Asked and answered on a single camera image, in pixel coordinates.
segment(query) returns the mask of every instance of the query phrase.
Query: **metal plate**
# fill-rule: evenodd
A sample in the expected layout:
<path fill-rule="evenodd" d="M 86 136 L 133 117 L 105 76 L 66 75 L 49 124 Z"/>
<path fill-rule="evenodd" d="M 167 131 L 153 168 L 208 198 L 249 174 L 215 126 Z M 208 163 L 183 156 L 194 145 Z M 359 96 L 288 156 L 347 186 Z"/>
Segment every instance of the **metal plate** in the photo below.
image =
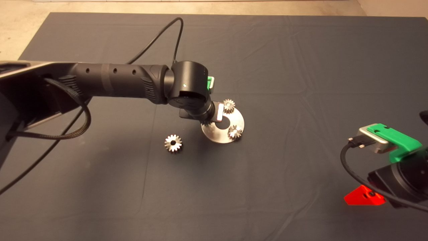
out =
<path fill-rule="evenodd" d="M 237 125 L 242 128 L 244 131 L 244 117 L 239 112 L 238 109 L 234 109 L 234 111 L 230 114 L 223 113 L 223 117 L 227 117 L 230 121 L 229 126 L 226 129 L 218 128 L 214 122 L 211 122 L 209 125 L 202 125 L 202 132 L 205 134 L 208 139 L 217 143 L 230 143 L 233 140 L 229 138 L 227 135 L 229 127 L 233 125 Z"/>

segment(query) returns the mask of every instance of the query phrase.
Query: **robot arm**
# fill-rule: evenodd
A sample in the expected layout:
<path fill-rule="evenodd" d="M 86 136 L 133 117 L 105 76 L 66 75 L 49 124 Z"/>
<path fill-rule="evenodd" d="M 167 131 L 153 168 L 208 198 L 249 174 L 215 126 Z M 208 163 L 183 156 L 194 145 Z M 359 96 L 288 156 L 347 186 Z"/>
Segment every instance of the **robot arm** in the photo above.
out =
<path fill-rule="evenodd" d="M 223 103 L 210 97 L 214 78 L 196 62 L 177 62 L 171 69 L 166 65 L 0 62 L 0 166 L 13 143 L 5 138 L 10 130 L 31 128 L 79 106 L 45 78 L 70 87 L 86 102 L 92 96 L 145 98 L 179 108 L 182 118 L 222 120 L 218 113 L 223 113 Z"/>

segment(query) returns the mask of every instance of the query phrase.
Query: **black cable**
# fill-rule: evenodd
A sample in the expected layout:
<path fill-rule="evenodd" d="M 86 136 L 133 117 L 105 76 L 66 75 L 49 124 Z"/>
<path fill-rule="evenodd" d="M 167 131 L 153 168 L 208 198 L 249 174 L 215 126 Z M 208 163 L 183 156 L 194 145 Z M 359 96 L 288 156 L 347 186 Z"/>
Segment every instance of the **black cable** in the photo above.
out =
<path fill-rule="evenodd" d="M 355 173 L 354 171 L 351 170 L 351 168 L 348 166 L 348 163 L 346 162 L 346 152 L 350 149 L 350 148 L 354 148 L 355 145 L 353 143 L 348 143 L 346 144 L 343 148 L 342 151 L 340 152 L 340 161 L 343 165 L 343 168 L 345 168 L 346 172 L 349 173 L 349 175 L 351 175 L 351 177 L 353 177 L 357 182 L 361 183 L 362 185 L 368 187 L 369 189 L 371 189 L 373 192 L 375 193 L 379 193 L 380 195 L 384 196 L 385 198 L 392 200 L 396 203 L 399 203 L 405 207 L 409 207 L 409 208 L 414 208 L 423 212 L 427 212 L 428 213 L 428 207 L 424 206 L 424 205 L 420 205 L 420 204 L 416 204 L 414 202 L 410 202 L 408 200 L 399 198 L 397 196 L 394 196 L 388 192 L 385 192 L 373 185 L 371 185 L 368 181 L 364 180 L 363 178 L 361 178 L 357 173 Z"/>
<path fill-rule="evenodd" d="M 184 26 L 183 19 L 180 17 L 175 18 L 169 24 L 167 24 L 157 34 L 157 36 L 142 51 L 140 51 L 134 58 L 129 60 L 127 62 L 127 64 L 132 64 L 138 58 L 140 58 L 153 45 L 153 43 L 176 21 L 180 21 L 181 25 L 180 25 L 180 32 L 178 33 L 177 43 L 175 45 L 174 56 L 172 58 L 172 63 L 174 64 L 176 62 L 175 59 L 177 57 L 178 45 L 180 44 L 181 34 L 183 32 L 183 26 Z M 68 87 L 68 86 L 66 86 L 60 82 L 57 82 L 53 79 L 45 78 L 44 80 L 46 82 L 48 82 L 49 84 L 52 84 L 55 87 L 65 91 L 76 103 L 78 103 L 82 107 L 82 109 L 77 113 L 77 115 L 74 117 L 74 119 L 70 122 L 70 124 L 68 124 L 68 126 L 65 128 L 65 130 L 59 136 L 50 136 L 50 135 L 44 135 L 44 134 L 39 134 L 39 133 L 17 132 L 17 131 L 8 133 L 9 136 L 21 136 L 21 137 L 30 137 L 30 138 L 39 138 L 39 139 L 50 139 L 50 140 L 55 140 L 55 142 L 23 173 L 21 173 L 17 178 L 15 178 L 13 181 L 11 181 L 9 184 L 7 184 L 5 187 L 0 189 L 0 195 L 2 195 L 5 191 L 9 190 L 13 185 L 15 185 L 17 182 L 19 182 L 22 178 L 24 178 L 31 170 L 33 170 L 56 147 L 56 145 L 58 145 L 60 140 L 71 139 L 71 138 L 78 137 L 78 136 L 82 135 L 83 133 L 85 133 L 86 130 L 88 130 L 88 128 L 91 124 L 91 113 L 90 113 L 87 105 L 83 101 L 80 100 L 79 94 L 76 91 L 74 91 L 70 87 Z M 67 131 L 70 130 L 70 128 L 77 121 L 77 119 L 82 115 L 83 112 L 85 112 L 85 115 L 86 115 L 85 122 L 84 122 L 83 126 L 81 128 L 79 128 L 78 130 L 72 132 L 72 133 L 66 134 Z"/>
<path fill-rule="evenodd" d="M 176 21 L 180 21 L 180 32 L 178 33 L 177 43 L 175 44 L 174 57 L 172 58 L 172 63 L 174 64 L 176 62 L 175 58 L 177 57 L 178 45 L 180 44 L 181 33 L 183 32 L 183 26 L 184 26 L 183 19 L 180 17 L 175 18 L 174 20 L 169 22 L 165 27 L 163 27 L 160 30 L 160 32 L 155 36 L 155 38 L 152 39 L 151 42 L 143 50 L 141 50 L 137 55 L 135 55 L 135 57 L 133 57 L 131 60 L 129 60 L 126 63 L 127 64 L 133 64 L 137 59 L 139 59 L 141 57 L 141 55 L 143 55 L 151 47 L 151 45 L 153 45 L 153 43 Z"/>
<path fill-rule="evenodd" d="M 65 130 L 61 133 L 61 135 L 64 135 L 67 133 L 68 130 L 74 125 L 74 123 L 78 120 L 78 118 L 82 115 L 83 109 L 80 109 L 79 112 L 76 114 L 76 116 L 73 118 L 73 120 L 68 124 L 68 126 L 65 128 Z M 29 166 L 24 172 L 22 172 L 17 178 L 9 182 L 6 186 L 4 186 L 2 189 L 0 189 L 0 195 L 2 195 L 5 191 L 9 190 L 13 185 L 15 185 L 17 182 L 19 182 L 22 178 L 24 178 L 31 170 L 33 170 L 55 147 L 58 145 L 58 143 L 61 140 L 58 139 L 52 143 L 52 145 L 31 165 Z"/>
<path fill-rule="evenodd" d="M 21 137 L 29 137 L 29 138 L 37 138 L 37 139 L 47 139 L 47 140 L 65 140 L 65 139 L 71 139 L 78 137 L 85 133 L 86 130 L 88 130 L 89 126 L 91 125 L 91 112 L 88 109 L 88 106 L 84 101 L 82 101 L 79 97 L 79 93 L 77 93 L 75 90 L 71 89 L 67 85 L 60 83 L 58 81 L 55 81 L 50 78 L 44 79 L 49 84 L 63 90 L 66 92 L 77 104 L 79 104 L 82 107 L 82 110 L 85 112 L 85 122 L 83 123 L 82 127 L 79 129 L 69 133 L 69 134 L 61 134 L 59 136 L 50 136 L 45 134 L 39 134 L 39 133 L 33 133 L 33 132 L 24 132 L 24 131 L 11 131 L 7 135 L 8 136 L 21 136 Z"/>

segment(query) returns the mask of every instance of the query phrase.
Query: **circular base plate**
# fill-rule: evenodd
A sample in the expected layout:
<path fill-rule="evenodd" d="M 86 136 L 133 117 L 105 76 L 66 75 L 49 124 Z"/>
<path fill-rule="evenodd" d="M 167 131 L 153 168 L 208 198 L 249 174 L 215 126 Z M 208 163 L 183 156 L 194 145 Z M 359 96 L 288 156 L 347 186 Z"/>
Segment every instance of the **circular base plate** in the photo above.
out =
<path fill-rule="evenodd" d="M 233 125 L 237 125 L 244 130 L 244 118 L 242 114 L 236 108 L 230 114 L 223 113 L 223 117 L 227 117 L 230 121 L 230 125 L 226 129 L 218 128 L 214 122 L 211 122 L 209 125 L 202 125 L 202 132 L 205 134 L 208 139 L 217 143 L 230 143 L 234 141 L 229 137 L 227 132 L 229 131 L 229 127 Z"/>

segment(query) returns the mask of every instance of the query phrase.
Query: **cable connector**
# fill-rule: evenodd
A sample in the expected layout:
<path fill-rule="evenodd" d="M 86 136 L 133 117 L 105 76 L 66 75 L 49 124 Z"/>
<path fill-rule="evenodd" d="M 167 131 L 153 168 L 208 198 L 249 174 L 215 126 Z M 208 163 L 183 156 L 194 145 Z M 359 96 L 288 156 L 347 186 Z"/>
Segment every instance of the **cable connector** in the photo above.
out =
<path fill-rule="evenodd" d="M 370 146 L 376 143 L 376 141 L 373 138 L 370 138 L 364 134 L 348 138 L 348 141 L 349 141 L 348 143 L 351 144 L 352 148 L 355 148 L 355 147 L 364 148 L 366 146 Z"/>

